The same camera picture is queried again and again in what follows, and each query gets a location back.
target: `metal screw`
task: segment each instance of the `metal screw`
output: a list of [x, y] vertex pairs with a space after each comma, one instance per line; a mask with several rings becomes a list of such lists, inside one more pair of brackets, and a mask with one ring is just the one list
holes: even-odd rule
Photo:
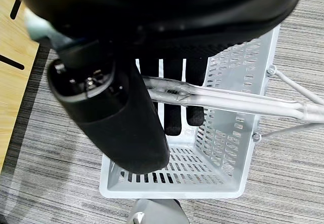
[[254, 142], [260, 142], [262, 140], [262, 135], [259, 133], [254, 133], [252, 138]]
[[56, 72], [58, 74], [61, 74], [63, 72], [65, 72], [65, 67], [64, 67], [64, 64], [63, 63], [57, 63], [54, 65], [55, 69], [56, 69]]
[[87, 78], [86, 88], [87, 88], [87, 90], [92, 90], [92, 89], [96, 88], [96, 85], [91, 77]]
[[268, 72], [268, 74], [270, 76], [275, 75], [276, 71], [277, 71], [277, 67], [275, 65], [273, 65], [273, 64], [270, 65], [269, 68], [268, 68], [268, 70], [267, 70], [267, 72]]

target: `wooden surface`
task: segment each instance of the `wooden surface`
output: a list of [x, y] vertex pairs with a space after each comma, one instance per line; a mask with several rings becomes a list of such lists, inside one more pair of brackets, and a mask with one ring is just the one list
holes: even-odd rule
[[[38, 49], [26, 33], [23, 5], [14, 20], [10, 17], [14, 3], [0, 0], [0, 171]], [[7, 60], [23, 66], [16, 68]]]

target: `striped carpet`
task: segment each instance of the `striped carpet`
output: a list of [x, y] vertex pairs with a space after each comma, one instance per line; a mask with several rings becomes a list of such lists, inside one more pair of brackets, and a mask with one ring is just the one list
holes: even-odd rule
[[[323, 40], [324, 0], [301, 0], [281, 26], [274, 61], [322, 98]], [[0, 176], [0, 214], [9, 224], [124, 223], [134, 200], [100, 195], [101, 153], [50, 93], [47, 55], [40, 49]], [[278, 79], [267, 94], [305, 100]], [[260, 131], [295, 124], [262, 119]], [[323, 141], [318, 129], [258, 143], [240, 198], [180, 200], [190, 223], [324, 223]]]

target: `white plastic basket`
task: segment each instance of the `white plastic basket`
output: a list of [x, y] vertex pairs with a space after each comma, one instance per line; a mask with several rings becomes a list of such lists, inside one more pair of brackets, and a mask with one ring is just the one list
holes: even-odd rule
[[[211, 57], [204, 85], [263, 95], [266, 70], [272, 64], [279, 27]], [[163, 125], [163, 104], [158, 107]], [[259, 117], [205, 108], [201, 127], [186, 123], [168, 136], [170, 162], [160, 171], [132, 174], [105, 155], [100, 192], [106, 198], [218, 199], [239, 197], [245, 188]]]

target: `black foam padding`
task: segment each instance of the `black foam padding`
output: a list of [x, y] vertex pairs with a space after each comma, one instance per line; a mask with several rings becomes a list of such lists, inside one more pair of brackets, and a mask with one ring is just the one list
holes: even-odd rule
[[[97, 120], [75, 120], [69, 108], [80, 105], [84, 100], [80, 101], [76, 97], [71, 101], [59, 94], [53, 83], [52, 73], [48, 73], [49, 85], [76, 124], [107, 157], [127, 171], [146, 174], [168, 164], [169, 147], [157, 111], [135, 63], [125, 63], [123, 69], [126, 70], [123, 78], [129, 86], [125, 107]], [[109, 105], [109, 99], [102, 100], [99, 96], [94, 99], [96, 98], [101, 102], [96, 103], [96, 107]], [[89, 110], [89, 106], [86, 105], [84, 110]]]
[[[186, 82], [202, 86], [204, 83], [208, 58], [187, 58]], [[187, 123], [191, 126], [201, 126], [204, 123], [204, 108], [201, 106], [189, 106], [186, 109]]]
[[139, 61], [142, 76], [158, 77], [158, 59], [141, 58]]
[[181, 133], [181, 106], [164, 104], [164, 132], [170, 136]]
[[[164, 78], [181, 80], [183, 59], [164, 59]], [[181, 133], [181, 106], [164, 105], [164, 131], [167, 135], [177, 136]]]

